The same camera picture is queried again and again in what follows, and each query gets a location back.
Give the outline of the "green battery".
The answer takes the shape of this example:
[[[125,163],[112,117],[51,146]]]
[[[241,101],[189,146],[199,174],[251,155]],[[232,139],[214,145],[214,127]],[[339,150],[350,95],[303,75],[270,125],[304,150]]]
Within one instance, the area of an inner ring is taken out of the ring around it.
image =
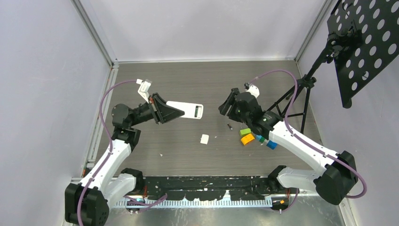
[[[199,108],[200,108],[200,107],[199,107],[198,105],[197,105],[196,108],[195,108],[195,114],[194,114],[194,117],[195,117],[195,118],[198,117]]]

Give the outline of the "white battery cover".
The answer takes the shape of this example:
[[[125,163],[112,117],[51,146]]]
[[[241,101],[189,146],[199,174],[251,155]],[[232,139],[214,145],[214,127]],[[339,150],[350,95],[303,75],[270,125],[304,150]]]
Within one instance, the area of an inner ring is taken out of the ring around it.
[[[200,138],[200,143],[201,143],[201,144],[207,145],[207,144],[208,144],[208,141],[209,141],[209,135],[207,135],[207,134],[202,134],[202,135],[201,135],[201,138]]]

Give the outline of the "white remote control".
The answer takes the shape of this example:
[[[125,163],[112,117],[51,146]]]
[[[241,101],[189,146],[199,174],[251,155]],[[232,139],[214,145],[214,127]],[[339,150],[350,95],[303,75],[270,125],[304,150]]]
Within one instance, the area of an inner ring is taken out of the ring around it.
[[[184,111],[184,115],[181,116],[181,118],[187,118],[187,119],[201,119],[203,112],[204,112],[204,106],[202,104],[195,104],[195,103],[187,103],[187,102],[177,102],[177,101],[167,101],[166,104],[168,106],[171,106],[173,108],[179,109],[181,111]],[[198,112],[198,117],[195,118],[195,108],[196,106],[199,106],[199,112]]]

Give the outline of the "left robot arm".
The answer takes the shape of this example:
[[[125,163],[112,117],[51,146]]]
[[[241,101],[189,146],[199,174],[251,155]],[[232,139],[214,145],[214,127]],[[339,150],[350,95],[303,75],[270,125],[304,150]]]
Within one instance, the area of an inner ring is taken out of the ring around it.
[[[129,192],[140,194],[144,190],[141,171],[126,168],[115,180],[112,179],[138,144],[141,131],[133,126],[149,120],[163,124],[184,114],[183,110],[168,105],[158,93],[152,94],[146,103],[134,109],[125,104],[114,106],[114,131],[108,148],[79,183],[70,183],[65,190],[65,220],[79,226],[103,226],[110,209],[123,196]]]

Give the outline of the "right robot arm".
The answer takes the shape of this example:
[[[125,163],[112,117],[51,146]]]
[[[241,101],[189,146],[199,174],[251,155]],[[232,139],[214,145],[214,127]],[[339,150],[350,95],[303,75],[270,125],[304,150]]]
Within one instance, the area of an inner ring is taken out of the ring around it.
[[[314,191],[328,203],[340,204],[359,180],[354,156],[348,151],[338,153],[314,142],[278,114],[264,111],[256,98],[257,95],[248,90],[240,92],[233,88],[218,110],[221,115],[246,124],[268,143],[286,148],[311,168],[296,170],[279,165],[268,175],[270,190],[274,193],[286,188]]]

